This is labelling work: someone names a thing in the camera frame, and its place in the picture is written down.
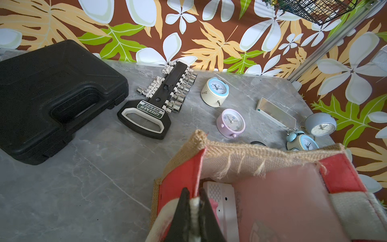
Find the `clock face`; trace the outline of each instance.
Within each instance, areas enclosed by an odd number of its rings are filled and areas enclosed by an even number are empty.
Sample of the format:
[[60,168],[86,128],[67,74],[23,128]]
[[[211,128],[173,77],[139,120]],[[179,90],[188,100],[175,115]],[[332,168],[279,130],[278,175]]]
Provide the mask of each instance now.
[[304,150],[313,150],[319,148],[316,142],[314,142],[314,140],[307,135],[302,135],[300,137],[300,142]]
[[335,130],[336,130],[336,127],[334,124],[322,123],[312,128],[310,133],[313,134],[314,136],[324,136],[324,135],[333,133]]
[[226,112],[224,112],[222,119],[224,125],[226,125],[232,131],[235,132],[242,131],[245,126],[242,116],[233,110],[227,110]]
[[227,92],[226,85],[221,80],[212,79],[208,82],[208,85],[214,93],[225,94]]

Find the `blue alarm clock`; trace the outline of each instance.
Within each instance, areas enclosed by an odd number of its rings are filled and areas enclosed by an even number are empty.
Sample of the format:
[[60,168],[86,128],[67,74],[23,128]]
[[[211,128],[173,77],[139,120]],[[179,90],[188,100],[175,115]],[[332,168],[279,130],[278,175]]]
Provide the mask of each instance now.
[[292,133],[288,133],[286,140],[286,147],[288,150],[313,150],[319,148],[313,138],[300,130],[295,130]]

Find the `marble surface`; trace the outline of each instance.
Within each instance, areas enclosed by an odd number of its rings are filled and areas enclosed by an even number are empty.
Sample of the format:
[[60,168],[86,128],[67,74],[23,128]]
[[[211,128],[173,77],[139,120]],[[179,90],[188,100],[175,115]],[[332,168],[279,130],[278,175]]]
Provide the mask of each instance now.
[[[162,67],[106,61],[129,82],[127,100],[144,99],[139,85],[148,86]],[[200,91],[210,77],[230,86],[223,105],[206,105]],[[105,110],[74,134],[73,141],[46,162],[31,166],[0,150],[0,241],[127,242],[144,241],[148,233],[153,180],[196,129],[222,142],[261,141],[286,149],[286,131],[256,112],[264,97],[295,117],[297,126],[312,114],[285,79],[199,72],[180,113],[164,140],[144,137],[124,126],[117,111]],[[226,108],[246,121],[244,133],[223,137],[216,119]],[[320,146],[333,144],[327,136]]]

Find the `green leaf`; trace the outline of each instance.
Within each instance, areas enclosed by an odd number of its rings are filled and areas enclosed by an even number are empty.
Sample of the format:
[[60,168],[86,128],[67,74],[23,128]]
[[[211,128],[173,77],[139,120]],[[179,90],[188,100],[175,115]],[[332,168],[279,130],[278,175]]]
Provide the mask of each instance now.
[[241,19],[241,17],[245,14],[250,3],[251,3],[251,0],[241,0],[241,12],[239,14],[239,19]]
[[352,125],[352,127],[346,132],[343,140],[343,145],[347,147],[349,142],[360,137],[365,128],[376,129],[368,125],[368,123],[371,122],[368,118],[368,114],[381,111],[386,99],[387,94],[384,94],[369,101],[361,110],[359,117],[358,114],[360,107],[358,104],[347,102],[345,111],[342,111],[339,101],[333,95],[331,96],[330,106],[324,104],[322,100],[319,100],[318,103],[313,103],[312,106],[314,107],[313,110],[320,110],[335,117],[337,119],[336,130],[341,130],[349,125]]
[[241,59],[230,56],[229,58],[225,59],[223,63],[233,64],[230,68],[227,69],[227,72],[233,72],[234,70],[238,70],[236,73],[243,74],[245,73],[245,68],[249,68],[250,66],[257,64],[252,60],[248,60],[248,58],[257,57],[263,53],[264,51],[262,50],[254,50],[241,54]]
[[352,11],[344,14],[343,16],[341,16],[341,18],[340,18],[341,22],[339,23],[339,25],[337,25],[335,28],[333,28],[329,32],[328,37],[325,39],[325,41],[327,39],[329,39],[329,37],[331,37],[334,33],[336,33],[341,28],[341,26],[343,26],[345,22],[350,20],[367,2],[368,2],[368,0],[361,1],[360,3],[357,4],[357,6],[355,7],[354,10],[352,10]]
[[376,35],[377,35],[379,38],[382,38],[384,41],[387,42],[387,32],[376,33]]
[[111,39],[111,37],[98,36],[98,35],[87,32],[84,35],[82,35],[81,37],[78,37],[78,39],[82,44],[101,45],[101,44],[105,44],[106,42],[108,42]]
[[98,36],[92,33],[85,33],[81,37],[78,37],[79,41],[87,45],[101,45],[108,42],[110,39],[112,41],[107,43],[99,55],[103,59],[113,58],[117,53],[120,54],[120,60],[136,62],[130,51],[137,52],[143,48],[146,48],[145,45],[141,45],[136,41],[122,39],[122,36],[132,36],[140,32],[144,26],[142,25],[133,25],[129,23],[119,24],[114,27],[109,26],[108,29],[102,29],[106,34],[111,37]]

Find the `socket rail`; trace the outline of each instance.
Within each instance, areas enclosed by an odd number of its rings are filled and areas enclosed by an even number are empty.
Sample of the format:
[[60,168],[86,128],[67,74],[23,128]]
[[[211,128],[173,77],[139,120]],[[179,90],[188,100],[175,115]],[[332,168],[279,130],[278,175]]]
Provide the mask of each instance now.
[[[171,126],[168,114],[180,112],[197,76],[180,61],[168,62],[162,73],[166,77],[157,76],[147,88],[137,88],[137,92],[148,100],[128,101],[117,113],[118,119],[128,128],[153,139],[164,139]],[[156,124],[159,129],[143,126],[144,122],[135,120],[133,113]]]

